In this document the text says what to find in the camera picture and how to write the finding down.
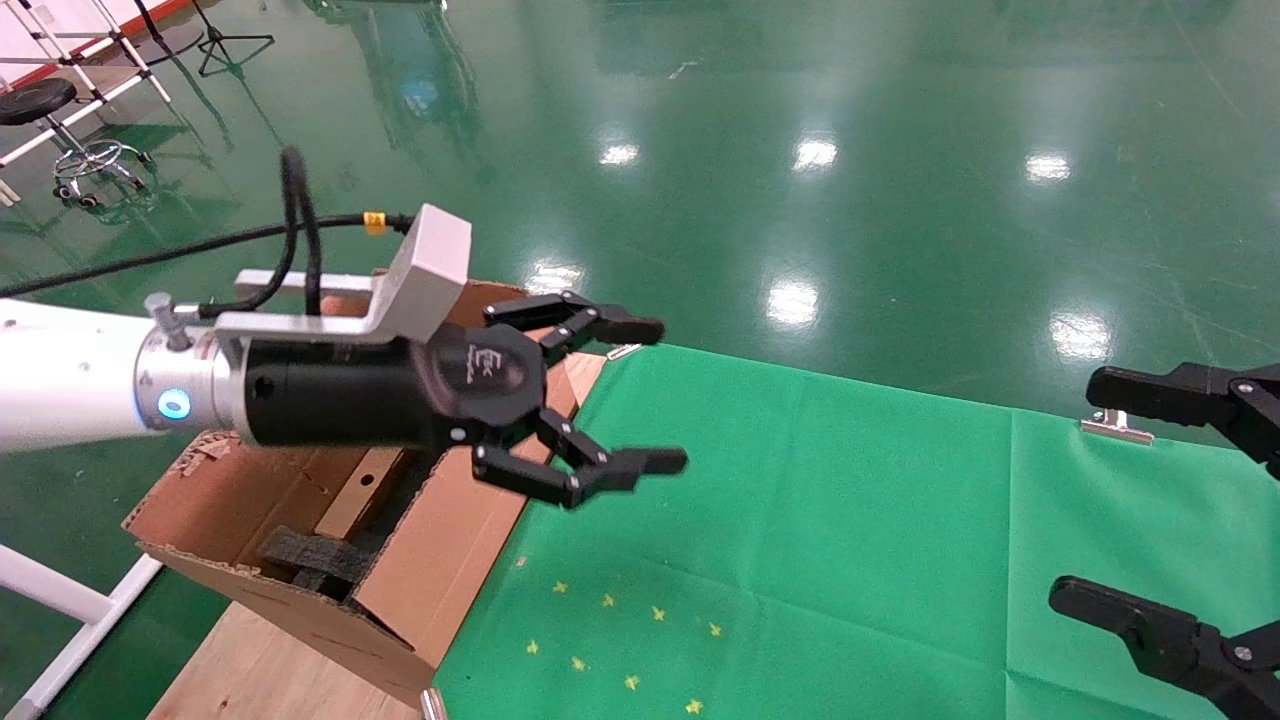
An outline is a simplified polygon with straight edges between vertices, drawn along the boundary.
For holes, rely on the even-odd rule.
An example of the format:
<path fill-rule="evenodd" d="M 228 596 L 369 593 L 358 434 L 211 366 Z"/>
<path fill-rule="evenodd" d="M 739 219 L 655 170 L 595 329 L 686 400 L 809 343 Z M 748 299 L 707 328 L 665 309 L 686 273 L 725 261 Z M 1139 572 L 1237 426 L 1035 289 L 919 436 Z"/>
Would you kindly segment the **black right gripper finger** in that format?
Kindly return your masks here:
<path fill-rule="evenodd" d="M 1079 577 L 1060 577 L 1050 607 L 1116 635 L 1135 669 L 1207 700 L 1228 719 L 1279 716 L 1279 623 L 1239 635 L 1162 603 Z"/>
<path fill-rule="evenodd" d="M 1094 370 L 1094 407 L 1181 427 L 1211 427 L 1279 478 L 1279 365 L 1233 370 L 1183 363 L 1164 375 L 1117 366 Z"/>

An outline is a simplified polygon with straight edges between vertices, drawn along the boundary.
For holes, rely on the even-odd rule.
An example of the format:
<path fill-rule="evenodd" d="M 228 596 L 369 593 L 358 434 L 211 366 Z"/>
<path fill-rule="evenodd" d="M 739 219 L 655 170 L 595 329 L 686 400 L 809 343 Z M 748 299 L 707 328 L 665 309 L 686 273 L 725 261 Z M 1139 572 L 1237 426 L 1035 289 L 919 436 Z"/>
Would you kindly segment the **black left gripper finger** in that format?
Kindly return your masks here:
<path fill-rule="evenodd" d="M 607 451 L 552 407 L 534 413 L 524 429 L 570 470 L 520 457 L 502 443 L 481 442 L 472 447 L 472 474 L 480 482 L 563 509 L 576 509 L 600 493 L 630 493 L 643 477 L 678 475 L 689 462 L 680 447 Z"/>
<path fill-rule="evenodd" d="M 616 304 L 595 304 L 575 292 L 540 293 L 485 307 L 485 327 L 511 327 L 518 333 L 548 328 L 535 350 L 543 366 L 559 364 L 590 341 L 609 345 L 658 345 L 663 322 L 636 316 Z"/>

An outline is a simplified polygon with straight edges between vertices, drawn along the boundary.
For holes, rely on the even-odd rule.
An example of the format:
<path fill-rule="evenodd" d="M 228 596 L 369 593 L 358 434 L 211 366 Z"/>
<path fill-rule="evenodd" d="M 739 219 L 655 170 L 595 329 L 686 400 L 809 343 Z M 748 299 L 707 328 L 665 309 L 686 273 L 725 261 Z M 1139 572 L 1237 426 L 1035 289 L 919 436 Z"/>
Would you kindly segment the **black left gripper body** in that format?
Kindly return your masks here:
<path fill-rule="evenodd" d="M 547 401 L 541 346 L 507 325 L 380 345 L 251 342 L 244 411 L 261 446 L 512 445 Z"/>

